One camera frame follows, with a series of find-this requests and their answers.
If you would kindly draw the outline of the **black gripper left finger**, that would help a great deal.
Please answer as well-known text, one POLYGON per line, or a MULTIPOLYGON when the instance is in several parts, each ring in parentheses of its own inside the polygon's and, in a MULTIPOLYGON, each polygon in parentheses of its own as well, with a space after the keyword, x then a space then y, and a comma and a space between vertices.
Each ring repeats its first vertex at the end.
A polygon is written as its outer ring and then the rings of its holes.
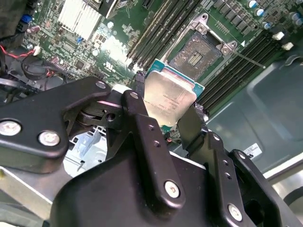
POLYGON ((126 90, 112 102, 109 85, 86 77, 6 104, 0 122, 16 123, 0 135, 0 164, 46 174, 59 168, 69 137, 92 125, 112 129, 108 154, 136 154, 145 199, 156 212, 175 212, 185 204, 179 176, 157 121, 149 117, 138 92, 126 90))

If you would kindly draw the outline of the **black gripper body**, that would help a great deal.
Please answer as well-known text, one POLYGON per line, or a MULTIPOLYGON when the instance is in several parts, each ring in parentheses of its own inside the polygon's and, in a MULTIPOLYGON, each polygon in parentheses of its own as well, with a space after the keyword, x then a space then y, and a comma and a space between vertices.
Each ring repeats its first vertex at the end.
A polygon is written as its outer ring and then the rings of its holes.
POLYGON ((206 171, 171 155, 185 191, 183 208, 164 214, 147 203, 133 153, 127 152, 71 179, 55 197, 53 227, 212 227, 206 171))

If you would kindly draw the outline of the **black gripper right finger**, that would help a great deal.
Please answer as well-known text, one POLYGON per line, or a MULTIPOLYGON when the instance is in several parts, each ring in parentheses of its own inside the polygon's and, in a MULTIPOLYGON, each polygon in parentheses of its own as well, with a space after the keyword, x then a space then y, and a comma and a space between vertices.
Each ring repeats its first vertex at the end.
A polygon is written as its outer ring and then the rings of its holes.
POLYGON ((211 217, 227 227, 282 227, 284 202, 247 155, 225 150, 209 131, 202 106, 193 104, 179 120, 183 149, 207 169, 211 217))

